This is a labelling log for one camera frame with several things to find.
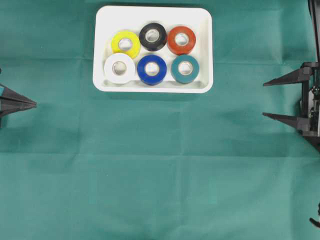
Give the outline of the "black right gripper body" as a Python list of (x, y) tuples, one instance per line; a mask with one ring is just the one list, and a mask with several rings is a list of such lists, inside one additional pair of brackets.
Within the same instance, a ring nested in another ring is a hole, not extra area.
[(300, 116), (308, 118), (302, 127), (303, 137), (320, 136), (320, 63), (304, 62), (298, 72), (302, 84)]

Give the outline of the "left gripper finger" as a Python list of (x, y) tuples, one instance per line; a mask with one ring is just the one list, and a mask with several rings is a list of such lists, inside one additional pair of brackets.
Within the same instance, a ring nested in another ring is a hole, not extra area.
[(6, 116), (12, 113), (30, 110), (32, 108), (36, 108), (36, 102), (21, 102), (21, 101), (13, 101), (8, 99), (0, 100), (0, 116)]
[(15, 101), (15, 102), (21, 102), (21, 103), (26, 103), (26, 104), (31, 104), (36, 106), (37, 103), (29, 98), (27, 98), (24, 95), (21, 95), (12, 89), (6, 87), (5, 85), (1, 84), (0, 85), (0, 98), (4, 100), (9, 100), (9, 101)]

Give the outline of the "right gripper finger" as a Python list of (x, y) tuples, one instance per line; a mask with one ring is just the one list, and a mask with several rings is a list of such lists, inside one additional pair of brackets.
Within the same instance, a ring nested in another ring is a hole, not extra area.
[(264, 87), (274, 86), (274, 85), (289, 85), (289, 84), (298, 84), (310, 80), (312, 75), (311, 67), (302, 67), (297, 70), (294, 70), (288, 74), (285, 74), (281, 77), (275, 78), (263, 84)]
[(290, 127), (293, 127), (297, 130), (304, 129), (304, 118), (298, 116), (289, 116), (289, 115), (281, 115), (281, 114), (274, 114), (274, 113), (267, 113), (263, 112), (263, 116), (271, 118), (273, 120), (282, 122)]

